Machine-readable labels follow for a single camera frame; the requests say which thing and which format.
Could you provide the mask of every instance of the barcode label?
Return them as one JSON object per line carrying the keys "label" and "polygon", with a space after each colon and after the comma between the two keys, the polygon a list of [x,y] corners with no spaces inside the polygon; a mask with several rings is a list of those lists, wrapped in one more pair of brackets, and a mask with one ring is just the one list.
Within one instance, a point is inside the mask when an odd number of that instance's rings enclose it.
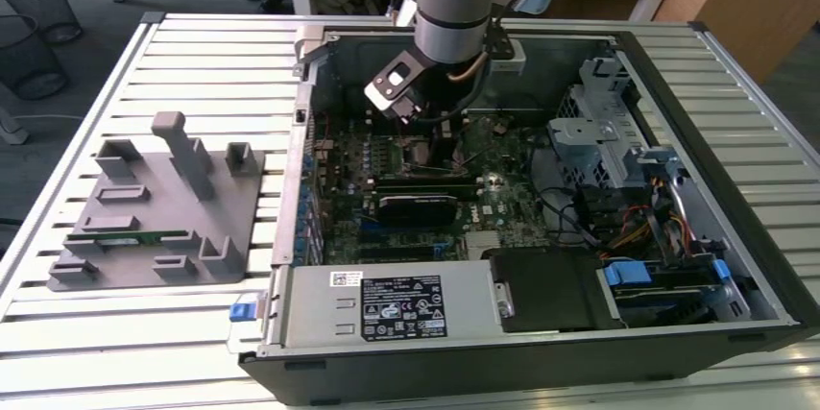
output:
{"label": "barcode label", "polygon": [[334,271],[330,273],[332,287],[358,287],[361,286],[361,271]]}

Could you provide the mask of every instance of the white slatted platform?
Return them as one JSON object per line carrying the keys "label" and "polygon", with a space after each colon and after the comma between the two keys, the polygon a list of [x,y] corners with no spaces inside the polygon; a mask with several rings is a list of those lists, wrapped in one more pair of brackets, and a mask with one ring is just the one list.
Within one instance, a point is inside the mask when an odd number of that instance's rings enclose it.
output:
{"label": "white slatted platform", "polygon": [[[356,18],[322,18],[361,25]],[[266,288],[289,117],[293,37],[306,18],[170,14],[141,25],[112,79],[0,264],[0,408],[281,408],[224,345],[226,307]],[[820,299],[816,155],[718,47],[681,25],[516,21],[516,28],[634,32],[781,250]],[[52,293],[48,268],[82,211],[104,138],[165,150],[148,131],[180,110],[208,149],[249,141],[265,153],[249,278],[229,285]],[[653,115],[649,125],[660,129]],[[356,408],[817,408],[820,343],[748,354],[688,379],[357,405]]]}

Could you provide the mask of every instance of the mesh trash bin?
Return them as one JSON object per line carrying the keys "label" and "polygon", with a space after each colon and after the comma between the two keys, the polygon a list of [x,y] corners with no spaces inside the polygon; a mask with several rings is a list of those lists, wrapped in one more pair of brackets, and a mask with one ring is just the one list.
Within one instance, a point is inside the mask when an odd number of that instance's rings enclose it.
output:
{"label": "mesh trash bin", "polygon": [[50,44],[65,43],[82,34],[68,0],[6,0],[18,14],[40,24],[40,34]]}
{"label": "mesh trash bin", "polygon": [[29,16],[0,15],[0,82],[22,100],[45,98],[68,83]]}

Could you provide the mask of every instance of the green circuit board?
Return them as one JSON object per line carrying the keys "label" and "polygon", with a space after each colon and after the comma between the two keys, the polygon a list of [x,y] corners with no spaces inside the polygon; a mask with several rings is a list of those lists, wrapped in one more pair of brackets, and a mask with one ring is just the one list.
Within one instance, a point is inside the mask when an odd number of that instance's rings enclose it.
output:
{"label": "green circuit board", "polygon": [[[324,229],[322,264],[373,262],[368,249],[434,248],[436,260],[466,259],[464,234],[497,231],[502,247],[548,245],[541,207],[525,173],[536,137],[496,115],[473,116],[461,132],[453,161],[438,168],[413,165],[406,151],[422,138],[372,135],[349,125],[318,156]],[[378,196],[368,178],[446,176],[469,179],[477,194],[460,200],[454,221],[433,229],[388,229],[374,219]]]}

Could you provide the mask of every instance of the power supply label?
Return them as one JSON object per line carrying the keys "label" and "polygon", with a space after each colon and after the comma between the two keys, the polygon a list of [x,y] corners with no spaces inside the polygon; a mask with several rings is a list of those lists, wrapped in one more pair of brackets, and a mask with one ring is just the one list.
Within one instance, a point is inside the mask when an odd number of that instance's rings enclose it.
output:
{"label": "power supply label", "polygon": [[440,276],[361,279],[361,337],[365,341],[446,336]]}

